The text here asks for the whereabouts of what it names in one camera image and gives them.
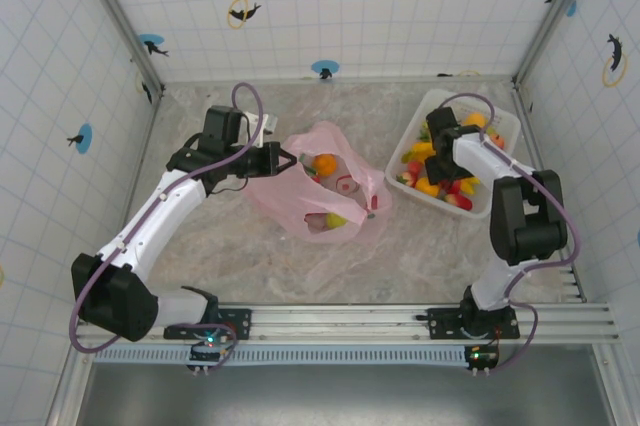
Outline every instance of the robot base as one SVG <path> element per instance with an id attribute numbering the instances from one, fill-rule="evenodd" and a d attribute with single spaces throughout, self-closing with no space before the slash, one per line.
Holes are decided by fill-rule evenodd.
<path id="1" fill-rule="evenodd" d="M 425 320 L 431 339 L 519 339 L 520 330 L 516 313 L 510 306 L 495 311 L 478 309 L 469 286 L 458 308 L 430 308 Z"/>

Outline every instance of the yellow ring sticker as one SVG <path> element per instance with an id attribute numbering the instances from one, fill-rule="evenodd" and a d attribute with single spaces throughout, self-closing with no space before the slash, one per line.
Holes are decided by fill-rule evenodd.
<path id="1" fill-rule="evenodd" d="M 136 79 L 134 81 L 136 84 L 136 91 L 142 94 L 144 89 L 142 88 L 142 75 L 140 74 L 140 71 L 136 71 Z"/>
<path id="2" fill-rule="evenodd" d="M 242 22 L 240 24 L 234 26 L 233 24 L 231 24 L 231 11 L 233 10 L 233 7 L 236 4 L 238 4 L 240 1 L 242 1 L 244 3 L 244 16 L 242 18 Z M 229 6 L 229 11 L 227 12 L 227 24 L 232 29 L 240 29 L 242 26 L 244 26 L 244 23 L 247 22 L 247 14 L 249 14 L 249 1 L 248 0 L 233 0 L 233 3 L 231 3 L 231 6 Z"/>
<path id="3" fill-rule="evenodd" d="M 624 59 L 624 66 L 622 67 L 622 73 L 620 74 L 620 77 L 618 79 L 616 79 L 614 82 L 609 83 L 607 81 L 607 73 L 609 71 L 609 65 L 611 63 L 613 63 L 613 58 L 609 58 L 607 59 L 607 62 L 604 63 L 604 69 L 602 70 L 602 84 L 605 85 L 605 87 L 607 88 L 615 88 L 618 83 L 620 81 L 622 81 L 622 78 L 624 78 L 624 76 L 627 74 L 627 66 L 629 66 L 629 60 L 627 59 L 627 55 L 624 53 L 620 53 L 622 55 L 622 59 Z"/>

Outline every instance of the marble floor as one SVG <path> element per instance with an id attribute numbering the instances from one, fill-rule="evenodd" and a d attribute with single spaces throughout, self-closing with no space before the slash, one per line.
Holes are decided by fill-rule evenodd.
<path id="1" fill-rule="evenodd" d="M 232 84 L 169 85 L 152 130 L 136 189 L 137 210 L 156 186 L 171 154 L 202 128 L 210 104 L 230 105 Z M 432 88 L 487 95 L 513 111 L 507 82 L 305 83 L 259 85 L 265 110 L 278 116 L 273 138 L 307 131 L 315 122 L 337 124 L 351 146 L 384 170 L 415 109 Z M 250 93 L 242 109 L 256 111 Z M 516 157 L 526 163 L 523 138 Z M 460 300 L 488 257 L 488 218 L 459 220 L 417 206 L 397 189 L 394 213 L 375 246 L 316 245 L 291 237 L 254 210 L 242 193 L 209 197 L 183 222 L 161 253 L 149 284 L 155 290 L 191 285 L 221 301 L 441 303 Z M 513 297 L 562 301 L 556 271 L 522 281 Z"/>

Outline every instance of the plastic basket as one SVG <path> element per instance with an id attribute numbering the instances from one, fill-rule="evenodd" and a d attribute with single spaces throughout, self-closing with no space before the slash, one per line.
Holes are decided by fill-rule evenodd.
<path id="1" fill-rule="evenodd" d="M 413 115 L 413 119 L 411 119 L 411 123 L 409 123 L 407 130 L 402 136 L 398 147 L 394 151 L 389 164 L 387 164 L 385 177 L 391 186 L 398 188 L 400 191 L 418 202 L 429 204 L 455 216 L 481 219 L 486 217 L 491 210 L 491 192 L 484 185 L 476 185 L 475 194 L 470 196 L 470 199 L 473 202 L 473 208 L 471 211 L 465 211 L 464 209 L 453 206 L 440 199 L 433 198 L 396 181 L 396 175 L 403 173 L 407 169 L 407 165 L 402 164 L 401 162 L 402 155 L 409 151 L 411 146 L 418 141 L 417 138 L 420 135 L 421 125 L 426 119 L 427 114 L 440 106 L 445 99 L 450 98 L 455 94 L 456 93 L 444 91 L 442 89 L 433 89 L 425 94 L 420 106 L 418 106 L 416 113 Z M 451 101 L 447 106 L 451 106 L 451 109 L 458 121 L 463 121 L 470 113 L 473 112 L 482 113 L 487 119 L 490 115 L 489 107 L 482 101 L 475 98 L 459 98 Z M 504 138 L 505 152 L 512 154 L 516 147 L 518 136 L 520 135 L 521 126 L 518 118 L 511 113 L 507 113 L 506 111 L 496 108 L 495 117 L 491 126 L 493 126 L 496 132 Z M 426 173 L 423 171 L 421 176 L 426 176 Z"/>

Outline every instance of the pink plastic bag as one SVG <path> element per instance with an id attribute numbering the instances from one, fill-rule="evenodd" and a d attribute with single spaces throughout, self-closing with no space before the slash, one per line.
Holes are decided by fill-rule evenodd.
<path id="1" fill-rule="evenodd" d="M 278 176 L 249 181 L 245 194 L 253 204 L 289 233 L 313 243 L 375 242 L 380 237 L 391 216 L 391 194 L 384 184 L 384 173 L 351 149 L 340 128 L 322 121 L 308 133 L 289 137 L 282 147 L 297 158 L 326 153 L 339 157 L 360 186 L 364 204 L 316 183 L 300 162 Z M 335 213 L 348 223 L 313 232 L 305 216 L 314 213 Z"/>

